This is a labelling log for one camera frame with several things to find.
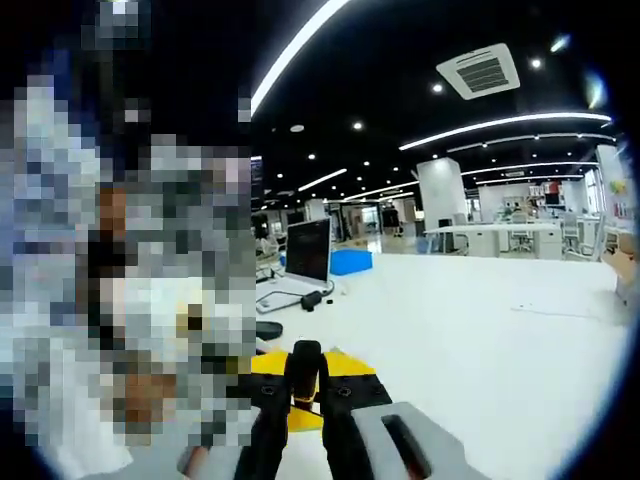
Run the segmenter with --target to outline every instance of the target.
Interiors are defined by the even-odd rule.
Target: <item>floor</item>
[[[365,249],[372,253],[400,253],[414,255],[418,253],[415,236],[393,237],[392,235],[372,234],[355,240],[337,243],[335,247]],[[531,252],[501,252],[500,258],[534,259],[535,255]],[[566,255],[564,260],[575,262],[586,261],[585,259],[575,255]]]

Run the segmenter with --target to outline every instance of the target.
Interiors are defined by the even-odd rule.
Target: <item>black ceiling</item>
[[[259,48],[253,57],[253,92],[325,0],[257,3],[252,40]],[[398,149],[430,135],[498,118],[559,111],[610,114],[606,103],[589,109],[585,79],[592,66],[579,43],[550,52],[560,34],[573,33],[564,18],[548,1],[352,0],[304,46],[252,118],[252,155],[263,157],[266,199],[277,198],[273,205],[284,206],[312,194],[339,198],[339,193],[361,193],[363,186],[368,191],[386,187],[389,181],[392,185],[410,182],[415,165],[433,155],[453,158],[463,172],[520,163],[594,161],[595,145],[610,140],[544,134],[614,136],[616,125],[601,128],[603,122],[593,120],[523,122]],[[435,69],[452,57],[496,43],[509,47],[520,88],[467,101]],[[543,68],[531,68],[532,58],[540,58]],[[442,94],[431,92],[436,82],[443,84]],[[351,128],[355,121],[364,124],[361,131]],[[304,125],[304,131],[291,133],[290,127],[296,124]],[[536,134],[542,138],[534,140]],[[490,143],[517,136],[531,137]],[[489,145],[447,152],[482,142]],[[316,156],[314,160],[308,158],[310,154]],[[341,168],[347,168],[347,173],[297,192],[298,187]],[[531,170],[537,176],[575,174],[578,169]],[[477,181],[501,178],[500,172],[475,176]],[[465,177],[465,187],[475,188],[472,176]],[[295,193],[278,195],[283,191]]]

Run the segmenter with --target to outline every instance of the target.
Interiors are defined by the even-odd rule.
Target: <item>air conditioning vent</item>
[[[520,87],[513,57],[504,43],[460,55],[436,70],[465,100]]]

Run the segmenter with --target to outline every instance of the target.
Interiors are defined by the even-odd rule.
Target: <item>ceiling light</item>
[[[551,45],[551,53],[556,53],[567,48],[570,40],[571,40],[571,37],[569,35],[562,35],[558,37],[553,42],[553,45]]]
[[[346,168],[342,168],[336,172],[330,173],[329,175],[325,175],[324,177],[320,177],[318,180],[314,180],[313,182],[307,183],[306,185],[303,185],[302,187],[300,187],[298,189],[299,192],[302,192],[304,190],[306,190],[307,188],[311,188],[315,185],[318,185],[319,183],[325,182],[327,180],[329,180],[330,178],[333,177],[337,177],[338,175],[342,175],[344,172],[346,172],[347,169]]]
[[[347,197],[346,200],[351,200],[352,198],[360,198],[365,195],[373,195],[374,193],[386,192],[389,190],[396,190],[398,188],[409,187],[411,185],[417,185],[418,183],[419,183],[418,181],[415,181],[415,182],[403,183],[400,185],[392,185],[390,187],[378,188],[377,190],[371,190],[370,192],[367,192],[367,193],[359,193],[357,195],[352,195],[350,197]]]
[[[287,68],[291,60],[302,50],[302,47],[311,37],[329,20],[338,10],[344,7],[349,0],[328,0],[313,17],[300,29],[280,54],[276,62],[271,66],[267,75],[262,79],[257,90],[251,97],[251,117],[258,111],[258,107],[276,83],[282,72]]]
[[[583,119],[583,120],[599,120],[601,122],[611,121],[611,117],[607,115],[600,115],[598,113],[581,113],[581,112],[557,112],[557,113],[535,113],[531,115],[521,115],[518,117],[501,118],[499,120],[491,120],[489,122],[477,123],[475,125],[468,125],[466,127],[456,128],[448,132],[432,135],[431,137],[423,138],[415,142],[407,143],[399,147],[399,150],[408,150],[410,148],[424,145],[426,143],[435,142],[436,140],[442,140],[443,138],[452,137],[454,135],[460,135],[461,133],[473,132],[475,130],[482,130],[484,128],[497,127],[499,125],[506,125],[509,123],[528,122],[533,120],[557,120],[563,118]]]
[[[491,183],[504,183],[504,182],[522,182],[527,180],[551,180],[552,178],[582,178],[582,175],[551,175],[549,177],[519,177],[519,178],[510,178],[504,180],[484,180],[482,182],[478,182],[478,185],[487,185]]]
[[[409,197],[411,195],[413,195],[413,192],[398,193],[397,195],[389,195],[388,197],[380,198],[378,201],[379,202],[386,202],[387,200],[392,200],[394,198]]]
[[[527,163],[525,165],[509,165],[506,167],[492,167],[492,168],[483,168],[481,170],[471,170],[469,172],[463,172],[460,175],[476,175],[478,173],[488,173],[488,172],[499,172],[501,170],[519,170],[524,168],[531,167],[555,167],[560,165],[594,165],[597,166],[598,162],[545,162],[545,163]]]

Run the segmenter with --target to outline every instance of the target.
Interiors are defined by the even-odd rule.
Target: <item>computer monitor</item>
[[[325,286],[329,280],[331,219],[290,225],[287,229],[288,277]]]

